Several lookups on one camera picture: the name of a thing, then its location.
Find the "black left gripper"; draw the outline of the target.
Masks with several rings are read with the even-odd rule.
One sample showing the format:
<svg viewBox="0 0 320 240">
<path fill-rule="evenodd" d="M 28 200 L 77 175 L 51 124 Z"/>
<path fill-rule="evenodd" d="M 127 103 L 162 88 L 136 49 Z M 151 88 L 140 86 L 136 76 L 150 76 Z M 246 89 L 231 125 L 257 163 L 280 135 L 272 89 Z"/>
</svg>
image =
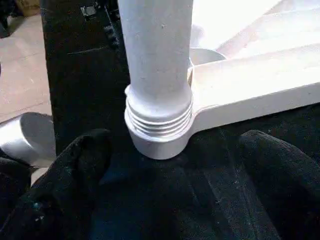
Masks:
<svg viewBox="0 0 320 240">
<path fill-rule="evenodd" d="M 120 21 L 120 13 L 117 0 L 93 0 L 91 5 L 81 6 L 80 11 L 85 21 L 97 18 L 102 24 L 102 30 L 110 47 L 119 48 L 117 24 Z"/>
</svg>

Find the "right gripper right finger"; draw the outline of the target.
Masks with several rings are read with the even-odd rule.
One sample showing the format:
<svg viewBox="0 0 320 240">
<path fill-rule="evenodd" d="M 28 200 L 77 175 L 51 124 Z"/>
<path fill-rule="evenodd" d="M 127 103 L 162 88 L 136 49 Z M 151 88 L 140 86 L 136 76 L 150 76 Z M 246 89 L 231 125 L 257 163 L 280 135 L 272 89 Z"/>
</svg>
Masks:
<svg viewBox="0 0 320 240">
<path fill-rule="evenodd" d="M 320 238 L 320 165 L 298 147 L 259 130 L 239 151 L 261 203 L 283 240 Z"/>
</svg>

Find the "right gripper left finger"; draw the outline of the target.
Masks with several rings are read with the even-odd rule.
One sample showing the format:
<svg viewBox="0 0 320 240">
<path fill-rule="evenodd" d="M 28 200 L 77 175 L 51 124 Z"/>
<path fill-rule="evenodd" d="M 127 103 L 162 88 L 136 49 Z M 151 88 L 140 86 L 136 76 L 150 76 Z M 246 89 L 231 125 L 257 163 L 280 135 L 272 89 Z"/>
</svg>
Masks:
<svg viewBox="0 0 320 240">
<path fill-rule="evenodd" d="M 77 137 L 17 200 L 4 222 L 4 238 L 85 240 L 111 155 L 108 130 L 93 129 Z"/>
</svg>

